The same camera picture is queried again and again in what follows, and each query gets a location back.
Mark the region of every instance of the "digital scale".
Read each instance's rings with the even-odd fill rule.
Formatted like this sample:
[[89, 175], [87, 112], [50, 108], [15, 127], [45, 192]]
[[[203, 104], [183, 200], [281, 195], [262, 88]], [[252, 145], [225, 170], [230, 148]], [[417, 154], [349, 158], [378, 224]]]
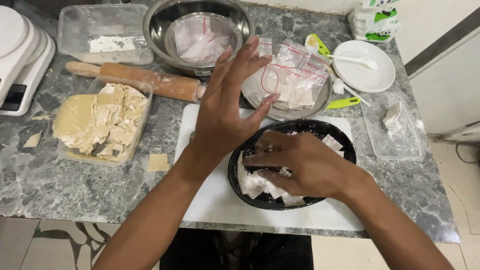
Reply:
[[15, 10], [0, 6], [0, 115], [25, 114], [55, 54], [55, 42]]

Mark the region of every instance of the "white cutting board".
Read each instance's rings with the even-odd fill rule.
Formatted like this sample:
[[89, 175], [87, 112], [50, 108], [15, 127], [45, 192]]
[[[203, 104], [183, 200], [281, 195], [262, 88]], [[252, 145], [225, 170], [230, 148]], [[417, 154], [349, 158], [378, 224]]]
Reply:
[[[190, 141], [195, 130], [200, 105], [189, 104], [183, 111], [179, 139], [175, 149], [175, 162]], [[246, 118], [253, 111], [240, 109], [240, 117]], [[343, 131], [350, 140], [350, 124], [344, 118], [314, 116], [312, 119], [331, 123]], [[275, 123], [267, 118], [260, 128]], [[227, 178], [230, 154], [207, 177], [190, 204], [184, 221], [211, 223], [261, 225], [283, 228], [307, 228], [342, 231], [363, 231], [364, 227], [350, 209], [343, 203], [326, 199], [319, 203], [292, 210], [275, 211], [250, 206], [243, 202], [232, 190]]]

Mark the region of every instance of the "pants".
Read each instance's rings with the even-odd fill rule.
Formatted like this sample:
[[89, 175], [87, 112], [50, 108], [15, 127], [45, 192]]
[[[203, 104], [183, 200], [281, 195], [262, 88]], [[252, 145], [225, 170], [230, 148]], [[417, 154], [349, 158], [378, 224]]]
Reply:
[[[251, 233], [240, 270], [313, 270], [312, 239], [306, 235]], [[228, 270], [219, 231], [180, 228], [160, 259], [160, 270]]]

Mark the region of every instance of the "hand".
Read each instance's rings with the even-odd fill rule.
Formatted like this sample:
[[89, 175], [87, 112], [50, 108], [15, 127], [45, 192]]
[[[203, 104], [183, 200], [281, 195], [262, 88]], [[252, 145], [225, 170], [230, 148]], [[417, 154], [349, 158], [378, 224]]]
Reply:
[[235, 59], [228, 61], [232, 55], [232, 49], [228, 48], [216, 61], [191, 142], [193, 151], [203, 159], [220, 162], [258, 130], [260, 122], [278, 99], [278, 95], [270, 95], [248, 118], [240, 118], [241, 84], [272, 60], [271, 55], [259, 57], [257, 47], [258, 36], [252, 36]]
[[[269, 145], [274, 151], [264, 153]], [[343, 200], [357, 188], [376, 185], [365, 170], [336, 154], [311, 133], [287, 135], [266, 131], [255, 151], [255, 155], [243, 159], [243, 164], [289, 168], [291, 177], [268, 170], [259, 174], [292, 195]]]

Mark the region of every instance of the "clear plastic container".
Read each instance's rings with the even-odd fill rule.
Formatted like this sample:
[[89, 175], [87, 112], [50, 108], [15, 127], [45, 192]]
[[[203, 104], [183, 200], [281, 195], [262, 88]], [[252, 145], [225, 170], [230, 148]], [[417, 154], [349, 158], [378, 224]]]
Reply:
[[92, 64], [151, 64], [153, 51], [142, 31], [147, 10], [142, 4], [65, 7], [59, 17], [59, 51]]
[[93, 164], [107, 165], [111, 167], [119, 166], [132, 160], [133, 156], [135, 155], [135, 151], [137, 150], [140, 139], [142, 138], [142, 135], [144, 133], [144, 128], [148, 122], [150, 111], [152, 110], [154, 88], [151, 84], [148, 84], [145, 82], [133, 81], [133, 80], [110, 77], [110, 76], [100, 76], [95, 80], [93, 80], [92, 84], [90, 85], [90, 87], [88, 88], [85, 94], [98, 94], [100, 90], [107, 85], [107, 83], [131, 86], [139, 90], [140, 92], [143, 92], [145, 97], [148, 98], [145, 111], [142, 115], [142, 121], [138, 126], [137, 132], [133, 137], [132, 143], [127, 148], [126, 158], [120, 161], [104, 160], [96, 156], [80, 153], [78, 151], [78, 148], [67, 147], [61, 140], [59, 140], [57, 151], [61, 158], [68, 159], [68, 160], [83, 161], [83, 162], [88, 162]]
[[[402, 96], [394, 93], [362, 93], [360, 96], [372, 105], [368, 107], [362, 102], [361, 110], [373, 152], [378, 158], [383, 160], [425, 158], [425, 149]], [[387, 114], [387, 107], [397, 101], [402, 102], [402, 112], [398, 118], [402, 129], [390, 137], [383, 119]]]

